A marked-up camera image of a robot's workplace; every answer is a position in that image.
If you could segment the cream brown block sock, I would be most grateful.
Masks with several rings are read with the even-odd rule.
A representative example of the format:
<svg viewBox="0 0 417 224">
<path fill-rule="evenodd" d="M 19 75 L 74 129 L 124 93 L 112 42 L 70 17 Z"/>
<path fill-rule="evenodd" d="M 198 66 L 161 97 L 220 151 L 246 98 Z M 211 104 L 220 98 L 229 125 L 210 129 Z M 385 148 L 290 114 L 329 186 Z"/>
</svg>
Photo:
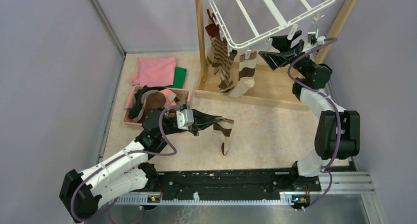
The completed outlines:
<svg viewBox="0 0 417 224">
<path fill-rule="evenodd" d="M 229 93 L 229 97 L 237 98 L 244 95 L 249 89 L 255 85 L 255 68 L 256 68 L 257 52 L 252 51 L 249 55 L 242 54 L 239 57 L 238 83 Z"/>
</svg>

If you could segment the brown beige striped sock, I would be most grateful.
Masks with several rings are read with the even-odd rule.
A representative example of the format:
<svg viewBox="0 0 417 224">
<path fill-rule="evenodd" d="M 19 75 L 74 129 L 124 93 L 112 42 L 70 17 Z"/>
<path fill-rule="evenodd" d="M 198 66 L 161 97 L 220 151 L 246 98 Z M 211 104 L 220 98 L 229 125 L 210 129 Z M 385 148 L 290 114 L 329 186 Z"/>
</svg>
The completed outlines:
<svg viewBox="0 0 417 224">
<path fill-rule="evenodd" d="M 207 60 L 211 64 L 213 74 L 216 75 L 224 60 L 227 57 L 227 42 L 224 41 L 220 34 L 215 34 L 214 37 L 210 38 L 211 46 L 208 51 Z"/>
</svg>

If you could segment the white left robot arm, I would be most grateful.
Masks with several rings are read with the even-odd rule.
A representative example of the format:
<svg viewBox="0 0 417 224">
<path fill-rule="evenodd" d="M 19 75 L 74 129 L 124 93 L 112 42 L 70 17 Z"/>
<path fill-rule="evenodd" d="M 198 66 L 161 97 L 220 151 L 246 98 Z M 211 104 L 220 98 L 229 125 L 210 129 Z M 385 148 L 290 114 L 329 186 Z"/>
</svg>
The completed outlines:
<svg viewBox="0 0 417 224">
<path fill-rule="evenodd" d="M 152 110 L 142 123 L 143 131 L 119 152 L 80 172 L 68 171 L 59 198 L 75 223 L 92 220 L 110 200 L 134 190 L 152 191 L 157 187 L 157 172 L 148 161 L 177 153 L 168 135 L 190 132 L 198 136 L 200 131 L 213 127 L 228 137 L 234 123 L 186 105 Z"/>
</svg>

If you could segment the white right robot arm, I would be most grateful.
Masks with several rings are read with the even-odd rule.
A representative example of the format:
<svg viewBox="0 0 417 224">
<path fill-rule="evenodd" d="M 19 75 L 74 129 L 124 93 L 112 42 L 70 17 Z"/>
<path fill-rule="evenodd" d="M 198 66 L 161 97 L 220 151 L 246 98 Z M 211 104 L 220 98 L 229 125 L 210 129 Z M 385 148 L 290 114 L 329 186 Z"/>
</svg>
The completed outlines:
<svg viewBox="0 0 417 224">
<path fill-rule="evenodd" d="M 332 75 L 332 69 L 317 64 L 311 54 L 333 44 L 335 37 L 312 36 L 307 42 L 293 41 L 301 31 L 293 35 L 271 37 L 271 46 L 276 52 L 261 51 L 259 56 L 271 70 L 287 66 L 287 74 L 293 80 L 292 93 L 307 105 L 319 123 L 314 139 L 314 150 L 292 165 L 288 177 L 289 186 L 300 191 L 320 172 L 327 171 L 336 160 L 345 160 L 358 155 L 360 150 L 360 115 L 338 105 L 323 90 Z"/>
</svg>

